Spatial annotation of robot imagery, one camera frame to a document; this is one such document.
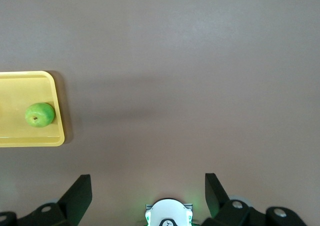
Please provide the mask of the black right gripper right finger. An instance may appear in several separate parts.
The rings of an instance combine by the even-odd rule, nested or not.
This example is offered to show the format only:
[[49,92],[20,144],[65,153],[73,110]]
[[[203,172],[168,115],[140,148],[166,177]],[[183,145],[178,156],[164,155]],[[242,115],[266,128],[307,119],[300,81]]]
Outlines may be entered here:
[[272,206],[265,213],[240,199],[230,199],[215,173],[205,174],[205,200],[210,217],[203,226],[306,226],[293,210]]

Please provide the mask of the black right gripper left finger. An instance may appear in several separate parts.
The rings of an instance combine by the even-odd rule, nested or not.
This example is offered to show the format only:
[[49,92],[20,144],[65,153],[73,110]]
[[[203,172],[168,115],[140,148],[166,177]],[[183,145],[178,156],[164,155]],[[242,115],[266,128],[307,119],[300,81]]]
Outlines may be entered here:
[[2,226],[77,226],[93,199],[91,176],[82,174],[57,202],[45,203],[18,218],[13,211],[0,213]]

